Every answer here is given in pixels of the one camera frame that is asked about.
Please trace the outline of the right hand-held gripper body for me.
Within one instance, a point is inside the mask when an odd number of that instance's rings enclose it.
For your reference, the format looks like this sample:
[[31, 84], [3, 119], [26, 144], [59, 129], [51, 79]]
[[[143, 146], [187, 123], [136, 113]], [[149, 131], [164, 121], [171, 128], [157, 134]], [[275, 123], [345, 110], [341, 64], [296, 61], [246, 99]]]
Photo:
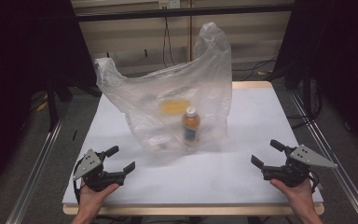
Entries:
[[273, 167], [264, 164], [261, 173], [265, 180], [278, 179], [292, 188], [297, 187], [310, 176], [311, 166], [337, 168], [336, 163], [304, 145], [298, 147], [285, 146], [283, 153], [286, 156], [284, 165]]

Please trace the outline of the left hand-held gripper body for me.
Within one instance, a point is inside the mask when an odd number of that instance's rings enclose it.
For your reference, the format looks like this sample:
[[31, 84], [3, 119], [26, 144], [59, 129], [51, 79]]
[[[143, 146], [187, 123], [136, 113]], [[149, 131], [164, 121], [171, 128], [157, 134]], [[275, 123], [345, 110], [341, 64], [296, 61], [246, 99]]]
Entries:
[[105, 151], [95, 152], [89, 149], [75, 166], [73, 174], [73, 186], [75, 192], [80, 189], [76, 186], [76, 181], [81, 178], [85, 185], [94, 191], [102, 191], [111, 184], [124, 185], [126, 175], [121, 172], [108, 173], [103, 169], [103, 161], [106, 158]]

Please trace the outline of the translucent white plastic bag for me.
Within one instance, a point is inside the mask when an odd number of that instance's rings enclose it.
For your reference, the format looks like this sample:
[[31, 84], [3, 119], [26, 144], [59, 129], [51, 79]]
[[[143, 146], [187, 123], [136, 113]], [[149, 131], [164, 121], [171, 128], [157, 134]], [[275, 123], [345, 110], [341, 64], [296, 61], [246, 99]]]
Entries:
[[[126, 116], [139, 144], [150, 150], [191, 150], [227, 135], [232, 99], [231, 46], [215, 23], [201, 26], [194, 60], [143, 77], [124, 77], [110, 58], [94, 61], [97, 86]], [[198, 143], [184, 141], [182, 116], [165, 115], [159, 106], [168, 100], [187, 100], [200, 116]]]

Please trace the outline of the person's left hand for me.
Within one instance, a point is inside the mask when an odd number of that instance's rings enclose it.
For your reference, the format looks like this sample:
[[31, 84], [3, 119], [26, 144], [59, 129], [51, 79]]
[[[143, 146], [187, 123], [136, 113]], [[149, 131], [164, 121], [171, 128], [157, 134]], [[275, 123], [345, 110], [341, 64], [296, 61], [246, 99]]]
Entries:
[[86, 217], [96, 217], [103, 206], [104, 200], [118, 188], [119, 184], [112, 184], [97, 192], [84, 185], [80, 190], [78, 213]]

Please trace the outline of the person's right hand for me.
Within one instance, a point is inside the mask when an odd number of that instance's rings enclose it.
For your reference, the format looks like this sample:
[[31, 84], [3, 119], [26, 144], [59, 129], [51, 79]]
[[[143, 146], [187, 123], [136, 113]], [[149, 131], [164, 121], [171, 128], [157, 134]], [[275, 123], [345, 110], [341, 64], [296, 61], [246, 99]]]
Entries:
[[307, 217], [315, 212], [310, 180], [307, 178], [297, 187], [288, 187], [278, 179], [271, 179], [269, 183], [283, 193], [293, 212], [299, 217]]

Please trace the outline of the black metal stand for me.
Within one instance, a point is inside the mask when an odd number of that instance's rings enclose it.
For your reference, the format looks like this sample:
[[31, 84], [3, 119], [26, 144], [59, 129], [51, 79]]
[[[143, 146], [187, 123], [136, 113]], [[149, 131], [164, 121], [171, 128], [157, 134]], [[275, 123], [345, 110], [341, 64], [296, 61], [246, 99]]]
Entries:
[[302, 112], [288, 117], [301, 119], [301, 122], [294, 125], [293, 129], [311, 124], [322, 111], [323, 99], [318, 85], [312, 84], [310, 66], [306, 63], [296, 64], [285, 76], [284, 86], [289, 91], [296, 91], [298, 87], [302, 90], [299, 96]]
[[70, 102], [73, 99], [73, 94], [70, 92], [70, 87], [76, 87], [94, 97], [101, 97], [102, 92], [95, 87], [89, 87], [79, 81], [75, 81], [66, 76], [50, 77], [46, 84], [46, 91], [48, 97], [48, 112], [49, 112], [49, 131], [58, 125], [59, 116], [56, 106], [56, 97], [62, 102]]

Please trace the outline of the yellow round item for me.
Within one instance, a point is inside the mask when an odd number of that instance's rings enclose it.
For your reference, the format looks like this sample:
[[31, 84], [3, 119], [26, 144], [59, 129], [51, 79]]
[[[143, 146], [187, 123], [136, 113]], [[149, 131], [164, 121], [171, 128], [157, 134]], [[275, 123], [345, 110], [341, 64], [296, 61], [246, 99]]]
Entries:
[[173, 116], [184, 113], [189, 107], [189, 101], [187, 100], [168, 100], [163, 102], [159, 109], [165, 115]]

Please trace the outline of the black curtain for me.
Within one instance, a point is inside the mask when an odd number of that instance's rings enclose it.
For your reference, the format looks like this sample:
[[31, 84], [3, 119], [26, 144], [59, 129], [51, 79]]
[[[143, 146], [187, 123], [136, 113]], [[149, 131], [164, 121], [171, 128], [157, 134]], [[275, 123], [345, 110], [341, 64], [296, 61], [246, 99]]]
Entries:
[[294, 0], [273, 76], [288, 89], [305, 76], [358, 133], [358, 0]]
[[18, 144], [31, 97], [48, 85], [95, 84], [71, 0], [0, 0], [0, 175]]

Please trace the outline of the black horizontal bar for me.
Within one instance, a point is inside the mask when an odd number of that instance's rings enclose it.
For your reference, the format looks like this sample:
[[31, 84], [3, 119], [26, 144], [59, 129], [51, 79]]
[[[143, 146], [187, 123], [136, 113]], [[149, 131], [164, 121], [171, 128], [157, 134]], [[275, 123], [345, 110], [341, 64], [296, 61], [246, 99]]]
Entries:
[[295, 4], [255, 5], [255, 6], [241, 6], [241, 7], [195, 7], [195, 8], [112, 12], [112, 13], [77, 14], [74, 16], [74, 19], [80, 22], [120, 21], [120, 20], [169, 18], [169, 17], [186, 17], [186, 16], [282, 12], [282, 11], [292, 11], [295, 8], [296, 8]]

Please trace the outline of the metal floor rail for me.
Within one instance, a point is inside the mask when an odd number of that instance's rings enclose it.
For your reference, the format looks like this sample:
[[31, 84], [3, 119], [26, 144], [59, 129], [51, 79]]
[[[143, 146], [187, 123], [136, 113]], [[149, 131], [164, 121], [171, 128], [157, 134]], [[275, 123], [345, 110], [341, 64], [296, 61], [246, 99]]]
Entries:
[[40, 177], [44, 171], [46, 163], [48, 161], [49, 154], [54, 147], [56, 139], [62, 128], [62, 121], [65, 118], [67, 113], [67, 108], [65, 108], [58, 117], [56, 124], [53, 126], [52, 130], [48, 132], [46, 141], [38, 155], [38, 158], [34, 164], [32, 172], [30, 173], [24, 187], [22, 188], [21, 194], [16, 200], [14, 207], [12, 208], [6, 224], [21, 224], [23, 218], [26, 214], [28, 206], [34, 196], [37, 184], [40, 180]]
[[303, 116], [303, 120], [305, 120], [306, 126], [309, 129], [310, 134], [312, 135], [322, 154], [328, 160], [337, 164], [337, 168], [334, 168], [332, 172], [358, 215], [358, 188], [356, 188], [356, 186], [352, 182], [351, 178], [342, 166], [338, 157], [334, 153], [334, 150], [331, 148], [328, 141], [324, 137], [324, 134], [320, 130], [316, 121], [309, 116], [309, 113], [306, 111], [305, 108], [305, 103], [303, 102], [299, 94], [296, 91], [289, 91], [289, 94], [296, 106], [297, 111], [301, 116]]

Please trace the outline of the white wall socket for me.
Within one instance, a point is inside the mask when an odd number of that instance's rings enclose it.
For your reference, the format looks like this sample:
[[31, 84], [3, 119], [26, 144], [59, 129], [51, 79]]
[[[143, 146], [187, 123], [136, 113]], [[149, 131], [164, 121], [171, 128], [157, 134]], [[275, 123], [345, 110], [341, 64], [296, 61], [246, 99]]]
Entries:
[[158, 7], [160, 9], [176, 9], [181, 7], [180, 0], [158, 0]]

